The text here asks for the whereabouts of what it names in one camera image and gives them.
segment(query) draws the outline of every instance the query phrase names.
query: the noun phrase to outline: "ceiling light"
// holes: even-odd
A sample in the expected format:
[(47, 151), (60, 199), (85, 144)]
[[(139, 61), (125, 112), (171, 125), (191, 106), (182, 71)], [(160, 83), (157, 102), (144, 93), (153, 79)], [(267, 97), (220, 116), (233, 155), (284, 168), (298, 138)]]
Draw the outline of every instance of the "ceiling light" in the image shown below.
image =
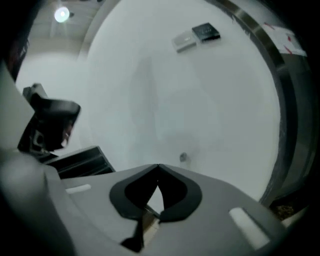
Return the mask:
[(54, 18), (57, 22), (65, 22), (69, 18), (70, 12), (67, 7), (63, 6), (58, 8), (54, 13)]

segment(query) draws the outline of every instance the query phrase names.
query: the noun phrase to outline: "label sticker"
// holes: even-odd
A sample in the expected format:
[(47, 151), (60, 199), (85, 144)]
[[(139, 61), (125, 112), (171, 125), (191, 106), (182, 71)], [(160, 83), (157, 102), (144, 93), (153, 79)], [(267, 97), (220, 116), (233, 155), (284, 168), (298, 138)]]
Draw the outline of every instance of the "label sticker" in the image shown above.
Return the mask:
[(270, 25), (268, 23), (264, 23), (262, 27), (281, 54), (307, 56), (307, 53), (299, 44), (295, 33), (293, 33), (291, 30), (279, 26)]

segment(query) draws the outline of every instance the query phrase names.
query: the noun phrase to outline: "white wall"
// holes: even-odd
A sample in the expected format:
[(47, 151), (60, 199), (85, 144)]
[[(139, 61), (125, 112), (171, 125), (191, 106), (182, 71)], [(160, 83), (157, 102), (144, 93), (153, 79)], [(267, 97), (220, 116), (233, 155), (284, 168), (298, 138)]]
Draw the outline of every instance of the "white wall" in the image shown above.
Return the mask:
[(82, 42), (67, 39), (34, 39), (19, 71), (16, 86), (41, 83), (49, 98), (74, 101), (81, 112), (66, 149), (54, 153), (63, 155), (93, 145), (86, 87), (87, 63), (78, 58)]
[[(206, 22), (221, 39), (177, 54), (171, 40)], [(191, 161), (184, 168), (229, 182), (256, 200), (264, 193), (278, 152), (277, 93), (258, 49), (215, 6), (121, 0), (86, 61), (70, 49), (34, 48), (17, 86), (40, 82), (50, 97), (82, 106), (69, 151), (99, 145), (117, 171), (180, 166), (186, 152)], [(152, 206), (160, 204), (157, 194)]]

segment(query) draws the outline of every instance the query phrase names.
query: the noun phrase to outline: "black padding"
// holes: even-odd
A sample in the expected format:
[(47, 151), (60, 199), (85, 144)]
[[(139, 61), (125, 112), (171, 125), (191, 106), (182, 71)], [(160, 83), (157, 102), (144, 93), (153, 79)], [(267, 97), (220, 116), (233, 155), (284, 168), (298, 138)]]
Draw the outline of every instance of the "black padding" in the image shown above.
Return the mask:
[(161, 222), (182, 221), (190, 216), (202, 200), (200, 186), (163, 164), (159, 165), (158, 186), (163, 197)]
[(186, 219), (202, 200), (197, 183), (163, 164), (154, 164), (116, 183), (111, 188), (110, 201), (122, 217), (139, 221), (157, 186), (164, 204), (159, 217), (161, 222)]
[(127, 219), (140, 220), (144, 206), (157, 187), (158, 165), (116, 183), (110, 190), (110, 201), (118, 213)]

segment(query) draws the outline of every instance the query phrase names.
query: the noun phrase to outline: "ceiling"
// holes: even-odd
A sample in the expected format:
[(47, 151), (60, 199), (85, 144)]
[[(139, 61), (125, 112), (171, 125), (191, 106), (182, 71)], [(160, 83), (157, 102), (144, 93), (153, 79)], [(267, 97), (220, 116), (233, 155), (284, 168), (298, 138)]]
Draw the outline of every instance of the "ceiling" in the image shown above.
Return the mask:
[[(29, 38), (68, 38), (84, 41), (94, 17), (104, 2), (105, 0), (46, 0), (33, 22)], [(69, 9), (70, 18), (58, 23), (54, 13), (61, 6)]]

